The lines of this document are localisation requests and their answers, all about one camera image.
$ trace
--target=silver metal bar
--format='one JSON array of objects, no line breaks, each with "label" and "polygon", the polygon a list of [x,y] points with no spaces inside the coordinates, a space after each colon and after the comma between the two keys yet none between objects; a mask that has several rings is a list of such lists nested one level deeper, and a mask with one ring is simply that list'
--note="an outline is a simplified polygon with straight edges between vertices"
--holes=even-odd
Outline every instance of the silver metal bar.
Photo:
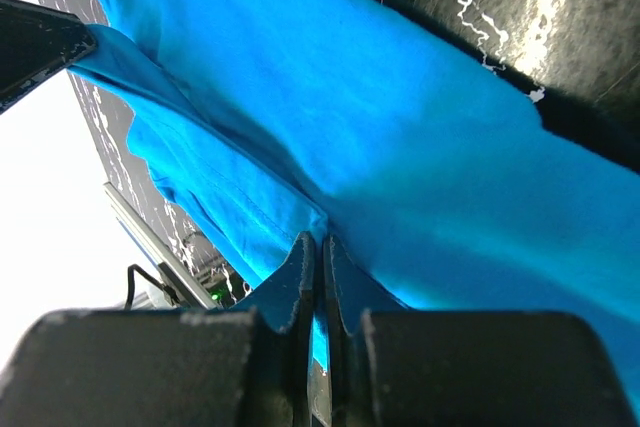
[{"label": "silver metal bar", "polygon": [[160,240],[153,230],[140,217],[129,202],[110,183],[104,184],[104,190],[109,197],[111,206],[115,210],[116,216],[126,225],[127,229],[140,243],[143,249],[154,259],[156,265],[160,262],[166,263],[175,273],[179,281],[198,300],[201,307],[205,309],[215,309],[218,305],[211,298],[205,288],[195,279],[189,271],[173,255],[173,252]]}]

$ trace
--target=white floor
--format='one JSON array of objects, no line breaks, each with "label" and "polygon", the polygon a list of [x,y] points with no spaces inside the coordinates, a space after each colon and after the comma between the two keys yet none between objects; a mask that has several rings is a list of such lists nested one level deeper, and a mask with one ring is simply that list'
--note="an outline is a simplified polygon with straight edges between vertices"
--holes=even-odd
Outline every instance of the white floor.
[{"label": "white floor", "polygon": [[42,314],[114,306],[146,265],[106,180],[66,72],[0,115],[0,368]]}]

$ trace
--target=blue fabric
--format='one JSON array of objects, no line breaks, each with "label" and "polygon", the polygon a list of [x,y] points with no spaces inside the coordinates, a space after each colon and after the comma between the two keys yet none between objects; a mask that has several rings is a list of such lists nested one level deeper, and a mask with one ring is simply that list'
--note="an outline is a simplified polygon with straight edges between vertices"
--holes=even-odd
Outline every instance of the blue fabric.
[{"label": "blue fabric", "polygon": [[331,229],[412,307],[585,318],[640,411],[637,175],[371,0],[101,2],[118,32],[72,70],[130,103],[131,151],[254,287]]}]

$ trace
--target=blue cloth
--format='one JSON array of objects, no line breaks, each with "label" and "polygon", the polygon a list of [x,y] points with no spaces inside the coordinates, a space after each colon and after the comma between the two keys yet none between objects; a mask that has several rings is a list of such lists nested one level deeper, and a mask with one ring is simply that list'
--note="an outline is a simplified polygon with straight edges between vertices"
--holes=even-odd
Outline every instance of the blue cloth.
[{"label": "blue cloth", "polygon": [[640,411],[637,175],[371,0],[101,2],[117,31],[72,70],[130,103],[130,150],[250,284],[331,229],[412,307],[585,318]]}]

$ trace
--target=cable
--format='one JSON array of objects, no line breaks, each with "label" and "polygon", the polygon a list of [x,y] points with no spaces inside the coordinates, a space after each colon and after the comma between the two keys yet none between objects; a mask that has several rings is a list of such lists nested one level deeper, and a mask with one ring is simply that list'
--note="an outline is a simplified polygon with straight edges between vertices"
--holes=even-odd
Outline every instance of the cable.
[{"label": "cable", "polygon": [[145,270],[138,264],[133,264],[127,267],[127,300],[124,302],[124,310],[131,310],[131,308],[133,307],[133,298],[135,297],[136,293],[136,283],[135,279],[133,278],[134,272],[137,272],[151,285],[167,294],[173,302],[175,302],[176,304],[180,304],[180,300],[178,299],[176,291],[173,290],[173,288],[169,287],[168,285],[163,285],[161,282],[145,272]]}]

